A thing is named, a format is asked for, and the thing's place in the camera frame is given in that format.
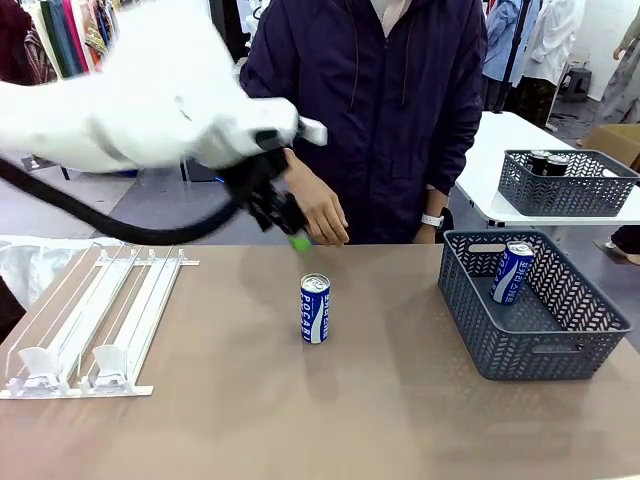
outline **basket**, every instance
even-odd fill
[[[516,303],[501,305],[489,291],[514,240],[529,242],[535,260]],[[438,285],[478,372],[491,380],[591,378],[631,331],[611,300],[535,230],[447,232]]]
[[[527,168],[530,150],[507,150],[498,191],[530,217],[615,217],[640,176],[595,150],[547,150],[569,158],[564,177]]]

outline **stool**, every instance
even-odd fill
[[[591,86],[591,70],[586,68],[570,68],[565,73],[560,85],[563,85],[567,77],[570,77],[569,85],[561,87],[562,101],[566,103],[586,102]]]

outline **white table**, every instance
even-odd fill
[[[513,113],[484,112],[467,166],[457,186],[490,226],[640,225],[640,188],[634,187],[616,217],[528,217],[498,193],[505,150],[571,149]]]

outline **white wall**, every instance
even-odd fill
[[[613,51],[635,18],[640,0],[586,0],[582,27],[571,57],[588,60],[593,72],[589,96],[600,100],[618,62]]]

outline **pocari sweat can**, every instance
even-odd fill
[[[300,281],[300,322],[302,339],[322,343],[329,335],[329,297],[331,283],[319,273],[311,273]]]
[[[491,286],[491,298],[503,305],[511,305],[515,302],[533,259],[533,248],[527,242],[507,243],[498,273]]]

